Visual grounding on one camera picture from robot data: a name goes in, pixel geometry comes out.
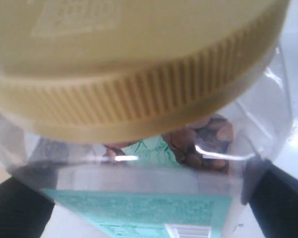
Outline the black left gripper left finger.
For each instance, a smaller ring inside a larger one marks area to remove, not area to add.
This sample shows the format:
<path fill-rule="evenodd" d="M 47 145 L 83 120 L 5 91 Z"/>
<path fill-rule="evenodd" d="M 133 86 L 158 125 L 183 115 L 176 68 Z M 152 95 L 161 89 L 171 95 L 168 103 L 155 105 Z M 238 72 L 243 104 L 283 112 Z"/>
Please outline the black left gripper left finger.
<path fill-rule="evenodd" d="M 10 177 L 0 183 L 0 238 L 39 238 L 55 203 Z"/>

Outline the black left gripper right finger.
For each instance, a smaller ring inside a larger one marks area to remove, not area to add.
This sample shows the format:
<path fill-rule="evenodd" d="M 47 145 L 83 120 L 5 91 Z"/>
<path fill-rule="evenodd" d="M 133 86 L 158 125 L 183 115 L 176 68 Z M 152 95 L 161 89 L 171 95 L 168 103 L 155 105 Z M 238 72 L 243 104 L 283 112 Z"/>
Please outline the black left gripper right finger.
<path fill-rule="evenodd" d="M 266 238 L 298 238 L 298 180 L 272 163 L 250 200 L 250 208 Z"/>

